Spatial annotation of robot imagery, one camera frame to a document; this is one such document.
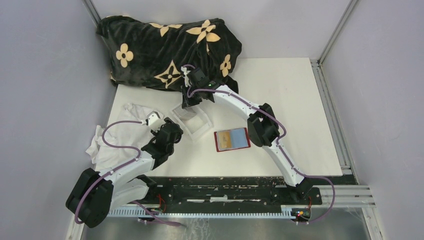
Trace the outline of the red leather card holder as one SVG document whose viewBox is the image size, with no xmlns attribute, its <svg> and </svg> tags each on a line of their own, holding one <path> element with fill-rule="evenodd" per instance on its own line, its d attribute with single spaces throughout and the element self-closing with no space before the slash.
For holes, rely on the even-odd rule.
<svg viewBox="0 0 424 240">
<path fill-rule="evenodd" d="M 230 131 L 232 148 L 226 149 L 226 150 L 219 150 L 218 142 L 217 142 L 217 132 L 220 132 L 220 131 Z M 250 138 L 249 138 L 248 130 L 246 127 L 220 130 L 220 131 L 215 131 L 213 133 L 215 148 L 217 152 L 227 152 L 227 151 L 246 149 L 251 147 Z"/>
</svg>

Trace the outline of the yellow credit card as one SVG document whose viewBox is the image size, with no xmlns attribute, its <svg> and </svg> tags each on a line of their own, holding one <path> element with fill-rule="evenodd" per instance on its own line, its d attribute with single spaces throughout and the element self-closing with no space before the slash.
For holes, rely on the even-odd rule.
<svg viewBox="0 0 424 240">
<path fill-rule="evenodd" d="M 228 150 L 232 148 L 231 132 L 229 130 L 219 131 L 216 134 L 218 149 L 220 151 Z"/>
</svg>

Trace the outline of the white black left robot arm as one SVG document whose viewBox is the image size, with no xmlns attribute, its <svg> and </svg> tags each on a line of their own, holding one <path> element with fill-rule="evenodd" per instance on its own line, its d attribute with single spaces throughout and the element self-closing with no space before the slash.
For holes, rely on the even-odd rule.
<svg viewBox="0 0 424 240">
<path fill-rule="evenodd" d="M 99 171 L 87 168 L 81 173 L 65 203 L 76 224 L 94 228 L 122 205 L 156 200 L 158 191 L 145 174 L 168 160 L 184 132 L 168 117 L 148 117 L 138 124 L 148 126 L 153 138 L 143 147 L 122 146 L 135 150 L 136 155 L 112 167 Z"/>
</svg>

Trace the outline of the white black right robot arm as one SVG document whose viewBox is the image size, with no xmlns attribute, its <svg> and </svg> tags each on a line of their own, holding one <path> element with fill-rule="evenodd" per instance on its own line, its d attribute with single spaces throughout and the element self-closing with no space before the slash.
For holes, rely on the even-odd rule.
<svg viewBox="0 0 424 240">
<path fill-rule="evenodd" d="M 306 201 L 313 184 L 283 146 L 281 139 L 287 131 L 276 119 L 272 107 L 247 100 L 223 82 L 209 79 L 200 68 L 186 64 L 180 69 L 184 77 L 182 107 L 192 107 L 203 100 L 229 107 L 246 120 L 250 142 L 264 149 L 275 162 L 289 189 L 289 199 L 295 204 Z"/>
</svg>

